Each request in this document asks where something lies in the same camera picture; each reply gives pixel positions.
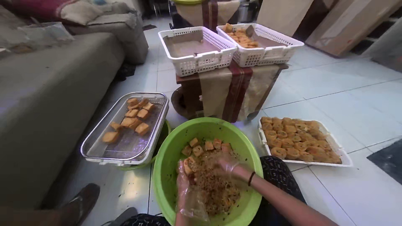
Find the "patterned pants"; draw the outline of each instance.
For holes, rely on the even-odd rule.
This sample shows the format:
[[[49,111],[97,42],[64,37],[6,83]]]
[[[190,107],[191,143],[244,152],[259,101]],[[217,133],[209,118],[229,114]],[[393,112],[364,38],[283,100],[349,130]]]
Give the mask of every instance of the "patterned pants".
[[[300,201],[305,202],[295,178],[287,165],[275,156],[260,158],[264,179]],[[250,226],[291,226],[291,224],[266,199],[261,200],[260,207]],[[164,217],[138,214],[126,220],[121,226],[169,226]]]

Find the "doormat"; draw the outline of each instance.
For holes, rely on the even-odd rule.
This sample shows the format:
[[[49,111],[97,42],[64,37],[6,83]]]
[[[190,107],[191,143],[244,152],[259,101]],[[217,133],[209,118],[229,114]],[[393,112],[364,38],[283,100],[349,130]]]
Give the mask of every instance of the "doormat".
[[[402,139],[367,157],[402,185]]]
[[[157,27],[157,26],[152,25],[152,24],[150,24],[150,25],[145,25],[145,26],[142,27],[142,30],[143,30],[143,31],[151,30],[151,29],[154,29],[154,28],[156,28],[156,27]]]

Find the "white tray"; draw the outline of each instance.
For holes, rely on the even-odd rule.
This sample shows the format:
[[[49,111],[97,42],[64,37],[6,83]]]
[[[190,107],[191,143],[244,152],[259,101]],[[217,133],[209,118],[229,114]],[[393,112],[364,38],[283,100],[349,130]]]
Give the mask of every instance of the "white tray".
[[[256,23],[233,25],[233,31],[236,31],[239,28],[247,29],[250,25],[254,27],[255,32],[259,36],[287,44],[288,46],[272,46],[266,47],[265,49],[261,47],[247,49],[234,41],[222,30],[224,25],[217,26],[216,30],[220,36],[225,37],[227,40],[230,40],[237,45],[238,50],[234,53],[233,60],[242,68],[255,65],[287,63],[295,51],[304,45],[301,41]]]
[[[331,146],[332,150],[337,155],[339,155],[340,159],[342,160],[342,164],[324,163],[324,162],[304,162],[304,161],[287,160],[287,159],[283,159],[283,161],[284,162],[292,162],[292,163],[309,164],[309,165],[353,167],[352,159],[346,153],[345,149],[338,143],[338,141],[335,139],[335,137],[327,130],[327,128],[321,122],[319,122],[317,120],[315,120],[315,121],[320,124],[320,131],[323,132],[324,134],[328,134],[326,140],[327,140],[328,144]],[[268,155],[271,155],[271,152],[267,145],[267,139],[265,138],[263,127],[261,125],[261,119],[258,121],[258,133],[260,135],[260,141],[261,141],[263,148],[265,148],[265,150],[267,150]]]
[[[211,51],[197,54],[197,56],[189,55],[179,58],[174,58],[170,55],[169,50],[163,41],[163,37],[173,37],[199,30],[203,31],[204,40],[218,47],[221,51]],[[176,74],[179,77],[192,75],[196,72],[210,71],[215,68],[228,67],[232,61],[234,52],[237,50],[236,44],[226,40],[206,27],[186,27],[181,29],[160,31],[158,35],[160,41],[162,42],[163,48],[165,49],[166,55],[172,61]]]

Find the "bracelet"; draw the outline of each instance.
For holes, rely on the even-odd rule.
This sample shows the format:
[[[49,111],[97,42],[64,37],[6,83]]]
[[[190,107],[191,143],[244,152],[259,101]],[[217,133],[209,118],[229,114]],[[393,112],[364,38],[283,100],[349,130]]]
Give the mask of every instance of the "bracelet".
[[[248,186],[251,186],[251,180],[252,180],[252,177],[254,176],[254,174],[255,174],[255,171],[251,173],[250,179],[248,180]]]

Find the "green bucket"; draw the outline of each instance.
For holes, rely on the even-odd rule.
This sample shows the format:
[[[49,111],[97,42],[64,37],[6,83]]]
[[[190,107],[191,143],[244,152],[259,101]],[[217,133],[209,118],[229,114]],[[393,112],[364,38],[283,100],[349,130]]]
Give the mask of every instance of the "green bucket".
[[[196,118],[187,121],[174,129],[159,149],[154,165],[153,183],[156,201],[167,221],[174,225],[176,212],[176,167],[185,155],[182,148],[194,137],[199,140],[219,138],[229,142],[233,150],[239,154],[256,174],[263,176],[263,168],[254,146],[248,138],[234,125],[216,118]],[[260,206],[261,195],[253,189],[241,192],[241,198],[231,208],[230,215],[218,215],[211,218],[211,225],[249,225]]]

